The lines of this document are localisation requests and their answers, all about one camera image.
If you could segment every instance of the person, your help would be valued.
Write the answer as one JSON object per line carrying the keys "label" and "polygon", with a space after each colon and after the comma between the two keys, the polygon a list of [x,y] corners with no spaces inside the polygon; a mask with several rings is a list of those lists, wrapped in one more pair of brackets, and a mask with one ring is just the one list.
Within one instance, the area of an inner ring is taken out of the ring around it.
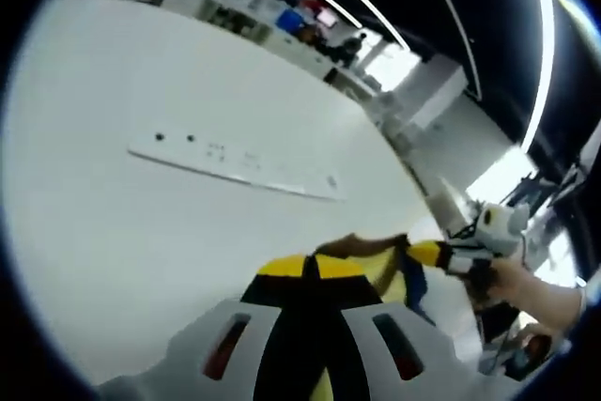
{"label": "person", "polygon": [[541,326],[531,327],[531,330],[549,333],[564,334],[578,322],[589,293],[593,292],[601,279],[601,272],[598,271],[587,285],[587,290],[584,290],[544,282],[519,262],[507,258],[493,260],[492,268],[497,272],[497,278],[488,295],[507,301],[536,319]]}
{"label": "person", "polygon": [[361,33],[358,37],[345,39],[338,47],[339,57],[345,65],[345,68],[350,66],[355,55],[361,50],[365,38],[367,38],[367,35]]}

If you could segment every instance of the desk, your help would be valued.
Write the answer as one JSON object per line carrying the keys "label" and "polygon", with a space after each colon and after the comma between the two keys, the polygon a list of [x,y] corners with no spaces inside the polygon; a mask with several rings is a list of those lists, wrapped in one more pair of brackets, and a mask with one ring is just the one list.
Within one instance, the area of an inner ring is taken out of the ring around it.
{"label": "desk", "polygon": [[[133,2],[55,0],[20,56],[2,153],[14,268],[42,330],[91,382],[149,367],[273,257],[429,216],[359,105],[210,25]],[[131,130],[145,121],[301,161],[320,149],[347,200],[133,157]]]}
{"label": "desk", "polygon": [[[270,49],[318,79],[323,80],[332,69],[335,69],[336,75],[331,85],[354,100],[366,102],[377,94],[375,89],[350,70],[342,68],[340,64],[335,65],[328,57],[302,45],[294,37],[278,29],[275,23],[284,8],[267,8],[270,1],[273,0],[267,0],[259,11],[249,9],[242,0],[162,0],[161,8],[203,22],[211,22],[219,7],[242,13],[256,22],[254,30],[244,35],[246,39]],[[345,88],[349,88],[352,93],[347,94],[348,90]]]}

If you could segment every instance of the yellow fabric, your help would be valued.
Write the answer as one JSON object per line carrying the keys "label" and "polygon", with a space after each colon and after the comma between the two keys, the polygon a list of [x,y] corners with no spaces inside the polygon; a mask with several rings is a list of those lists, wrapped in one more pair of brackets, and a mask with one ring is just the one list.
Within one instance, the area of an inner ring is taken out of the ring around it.
{"label": "yellow fabric", "polygon": [[305,255],[291,255],[271,260],[256,274],[261,276],[301,277]]}
{"label": "yellow fabric", "polygon": [[[360,265],[367,280],[370,283],[373,283],[378,276],[381,276],[391,258],[394,258],[393,248],[373,257],[349,257],[347,261]],[[406,296],[407,288],[405,286],[405,277],[401,272],[397,271],[391,286],[386,293],[384,293],[384,296],[382,296],[382,300],[384,302],[405,303]],[[323,375],[321,375],[321,378],[311,395],[310,401],[334,401],[334,396],[331,391],[330,376],[328,375],[327,369],[324,371]]]}
{"label": "yellow fabric", "polygon": [[440,246],[436,241],[420,241],[407,249],[407,254],[427,267],[436,267],[440,255]]}
{"label": "yellow fabric", "polygon": [[350,260],[318,254],[316,255],[316,261],[321,279],[363,276],[361,265]]}

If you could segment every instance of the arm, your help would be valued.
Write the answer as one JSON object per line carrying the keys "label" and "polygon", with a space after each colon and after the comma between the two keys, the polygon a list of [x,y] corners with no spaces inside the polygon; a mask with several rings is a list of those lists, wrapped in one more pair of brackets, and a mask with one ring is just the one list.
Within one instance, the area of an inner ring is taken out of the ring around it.
{"label": "arm", "polygon": [[507,259],[495,260],[493,268],[498,280],[488,292],[491,297],[509,302],[553,330],[566,332],[576,323],[581,308],[577,288],[543,282]]}

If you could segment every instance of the yellow and black object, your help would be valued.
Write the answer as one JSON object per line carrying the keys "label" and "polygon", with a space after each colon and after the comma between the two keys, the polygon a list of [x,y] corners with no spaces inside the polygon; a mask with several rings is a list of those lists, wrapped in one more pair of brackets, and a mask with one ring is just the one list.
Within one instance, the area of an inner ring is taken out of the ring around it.
{"label": "yellow and black object", "polygon": [[486,299],[488,289],[497,279],[497,272],[491,268],[491,260],[458,255],[446,241],[421,241],[410,245],[407,254],[423,265],[441,268],[466,279],[478,299]]}
{"label": "yellow and black object", "polygon": [[242,302],[282,309],[254,399],[309,399],[328,369],[336,399],[369,399],[362,358],[342,311],[381,303],[361,266],[328,255],[293,255],[263,267]]}
{"label": "yellow and black object", "polygon": [[411,271],[414,269],[409,269],[407,268],[407,265],[403,264],[408,247],[409,242],[406,234],[393,236],[387,239],[361,239],[356,235],[351,234],[319,246],[316,249],[316,254],[329,255],[337,258],[366,258],[383,254],[388,250],[393,249],[393,258],[388,260],[381,274],[372,281],[372,285],[376,289],[376,292],[380,297],[383,297],[391,286],[394,276],[398,271],[402,271],[406,275],[408,272],[415,272]]}

